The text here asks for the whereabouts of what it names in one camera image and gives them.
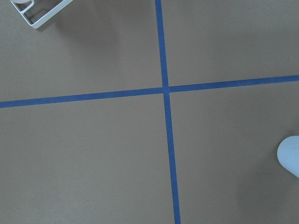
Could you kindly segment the light blue cup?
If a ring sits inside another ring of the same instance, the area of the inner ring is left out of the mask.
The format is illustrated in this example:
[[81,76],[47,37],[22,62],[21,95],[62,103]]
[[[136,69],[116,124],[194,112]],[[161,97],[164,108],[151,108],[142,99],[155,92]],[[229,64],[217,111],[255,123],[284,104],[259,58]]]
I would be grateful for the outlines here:
[[288,172],[299,177],[299,137],[285,138],[278,146],[277,158]]

